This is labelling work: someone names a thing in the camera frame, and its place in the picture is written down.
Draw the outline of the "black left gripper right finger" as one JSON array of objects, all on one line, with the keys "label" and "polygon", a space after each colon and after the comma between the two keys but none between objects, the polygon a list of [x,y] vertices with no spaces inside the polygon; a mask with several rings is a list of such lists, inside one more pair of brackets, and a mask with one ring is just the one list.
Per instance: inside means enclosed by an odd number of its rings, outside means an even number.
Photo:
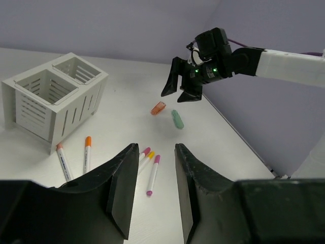
[{"label": "black left gripper right finger", "polygon": [[233,182],[175,145],[178,196],[185,243],[237,243],[238,198]]}]

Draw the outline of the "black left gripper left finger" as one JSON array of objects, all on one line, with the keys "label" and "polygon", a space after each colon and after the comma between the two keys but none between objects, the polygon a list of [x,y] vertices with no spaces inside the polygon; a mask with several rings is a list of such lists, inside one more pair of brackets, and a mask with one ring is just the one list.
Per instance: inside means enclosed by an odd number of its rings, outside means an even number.
[{"label": "black left gripper left finger", "polygon": [[61,240],[126,240],[139,165],[131,143],[115,157],[58,189],[51,207],[60,218]]}]

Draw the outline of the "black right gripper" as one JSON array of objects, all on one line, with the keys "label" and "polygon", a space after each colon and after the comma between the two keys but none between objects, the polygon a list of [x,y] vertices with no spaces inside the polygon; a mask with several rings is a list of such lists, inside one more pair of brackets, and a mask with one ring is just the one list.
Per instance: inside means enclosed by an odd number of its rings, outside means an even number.
[{"label": "black right gripper", "polygon": [[203,85],[218,80],[231,78],[232,71],[227,72],[217,62],[211,60],[198,66],[192,66],[187,61],[175,57],[172,60],[171,73],[161,92],[165,97],[177,91],[178,77],[181,76],[180,89],[183,93],[177,99],[178,103],[196,102],[202,99]]}]

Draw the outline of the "orange capped white marker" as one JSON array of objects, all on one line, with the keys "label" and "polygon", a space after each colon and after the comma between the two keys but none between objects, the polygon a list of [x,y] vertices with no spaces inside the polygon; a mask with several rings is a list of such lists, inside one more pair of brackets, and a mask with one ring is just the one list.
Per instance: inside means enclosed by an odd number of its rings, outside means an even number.
[{"label": "orange capped white marker", "polygon": [[87,136],[85,139],[83,174],[86,174],[90,170],[91,147],[92,138],[90,136]]}]

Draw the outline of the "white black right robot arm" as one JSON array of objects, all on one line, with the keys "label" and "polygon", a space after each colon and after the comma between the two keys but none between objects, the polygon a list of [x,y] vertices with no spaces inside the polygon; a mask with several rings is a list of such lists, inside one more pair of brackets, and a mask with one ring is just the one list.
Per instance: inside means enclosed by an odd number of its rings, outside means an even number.
[{"label": "white black right robot arm", "polygon": [[179,103],[199,101],[204,85],[237,74],[323,88],[324,55],[313,56],[246,47],[233,53],[216,55],[196,66],[175,57],[161,96],[171,95],[181,89],[182,94],[177,100]]}]

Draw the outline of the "white slotted stationery organizer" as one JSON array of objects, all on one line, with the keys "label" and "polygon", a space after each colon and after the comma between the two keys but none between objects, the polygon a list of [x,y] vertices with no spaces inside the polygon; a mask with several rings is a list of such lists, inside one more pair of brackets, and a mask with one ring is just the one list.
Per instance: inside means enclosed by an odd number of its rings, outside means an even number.
[{"label": "white slotted stationery organizer", "polygon": [[6,129],[17,127],[49,154],[99,107],[108,74],[68,53],[1,82]]}]

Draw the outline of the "yellow capped white marker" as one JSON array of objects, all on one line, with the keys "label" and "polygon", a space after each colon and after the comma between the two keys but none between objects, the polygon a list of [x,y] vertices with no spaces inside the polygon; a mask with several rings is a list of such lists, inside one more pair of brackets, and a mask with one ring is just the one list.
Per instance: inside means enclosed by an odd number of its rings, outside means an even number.
[{"label": "yellow capped white marker", "polygon": [[150,151],[149,154],[139,163],[139,168],[138,168],[138,175],[141,174],[143,169],[146,167],[146,165],[151,161],[151,159],[154,157],[155,152]]}]

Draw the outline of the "pink capped white marker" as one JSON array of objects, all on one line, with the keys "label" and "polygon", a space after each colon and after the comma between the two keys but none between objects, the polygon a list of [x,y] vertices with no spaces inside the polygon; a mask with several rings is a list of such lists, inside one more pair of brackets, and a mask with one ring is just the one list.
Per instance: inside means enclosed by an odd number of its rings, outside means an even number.
[{"label": "pink capped white marker", "polygon": [[139,162],[141,162],[151,151],[150,147],[147,147],[139,154]]}]

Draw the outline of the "magenta capped white marker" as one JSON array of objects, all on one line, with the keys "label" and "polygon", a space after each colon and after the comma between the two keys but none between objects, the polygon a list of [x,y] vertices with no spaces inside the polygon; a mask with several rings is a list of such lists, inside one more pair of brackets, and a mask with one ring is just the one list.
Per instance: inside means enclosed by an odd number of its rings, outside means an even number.
[{"label": "magenta capped white marker", "polygon": [[153,188],[154,188],[154,183],[155,183],[159,163],[160,163],[160,155],[157,155],[154,159],[154,163],[152,166],[152,170],[150,173],[150,178],[149,178],[149,182],[148,182],[148,186],[147,186],[147,190],[146,190],[146,196],[148,196],[148,197],[151,197],[153,194]]}]

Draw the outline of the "peach capped white marker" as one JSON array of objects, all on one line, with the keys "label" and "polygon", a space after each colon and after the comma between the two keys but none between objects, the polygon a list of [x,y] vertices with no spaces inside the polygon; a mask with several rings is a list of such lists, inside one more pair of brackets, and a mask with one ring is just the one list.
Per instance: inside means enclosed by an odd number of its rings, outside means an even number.
[{"label": "peach capped white marker", "polygon": [[61,164],[61,167],[62,167],[62,170],[63,170],[66,181],[67,182],[72,181],[73,180],[73,175],[72,175],[72,172],[71,172],[70,167],[68,165],[68,161],[67,161],[66,156],[64,154],[63,145],[61,143],[59,143],[56,146],[56,152],[57,152],[57,155],[58,155],[58,158],[59,158],[59,161],[60,161],[60,164]]}]

